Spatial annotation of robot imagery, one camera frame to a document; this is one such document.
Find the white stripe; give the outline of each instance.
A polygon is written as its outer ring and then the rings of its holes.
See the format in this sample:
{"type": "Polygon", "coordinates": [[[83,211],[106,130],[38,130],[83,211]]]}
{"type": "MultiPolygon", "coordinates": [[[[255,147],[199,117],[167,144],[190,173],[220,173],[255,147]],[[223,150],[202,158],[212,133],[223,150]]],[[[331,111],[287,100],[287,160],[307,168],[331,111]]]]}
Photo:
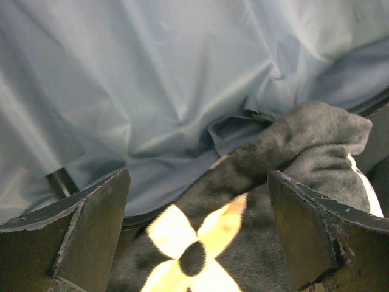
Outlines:
{"type": "Polygon", "coordinates": [[[371,186],[369,180],[367,179],[367,177],[365,175],[362,174],[362,172],[360,172],[359,169],[357,169],[357,164],[356,164],[354,158],[350,154],[347,156],[347,159],[351,161],[351,169],[356,174],[359,175],[359,177],[361,178],[361,180],[363,182],[363,186],[365,187],[366,194],[367,194],[367,197],[368,197],[368,200],[370,203],[370,214],[383,218],[384,215],[382,213],[381,206],[378,202],[376,192],[374,191],[373,187],[371,186]]]}

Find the flower petal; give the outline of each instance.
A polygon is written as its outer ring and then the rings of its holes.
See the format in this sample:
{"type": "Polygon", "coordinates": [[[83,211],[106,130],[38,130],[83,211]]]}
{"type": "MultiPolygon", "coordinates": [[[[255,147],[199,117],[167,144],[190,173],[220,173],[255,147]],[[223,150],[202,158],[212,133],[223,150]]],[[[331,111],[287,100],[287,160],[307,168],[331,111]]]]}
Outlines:
{"type": "Polygon", "coordinates": [[[234,279],[215,260],[210,260],[202,272],[192,278],[190,288],[192,292],[241,292],[234,279]]]}
{"type": "Polygon", "coordinates": [[[190,278],[183,274],[177,260],[168,260],[151,272],[140,292],[186,292],[190,278]]]}
{"type": "Polygon", "coordinates": [[[247,193],[244,193],[226,205],[226,210],[224,207],[220,209],[225,212],[219,215],[217,221],[213,217],[218,211],[209,215],[212,219],[207,217],[204,220],[198,231],[198,240],[204,245],[208,257],[215,258],[220,255],[239,232],[246,203],[247,193]]]}
{"type": "Polygon", "coordinates": [[[147,234],[159,250],[172,259],[178,259],[196,241],[195,230],[175,205],[170,205],[147,227],[147,234]]]}

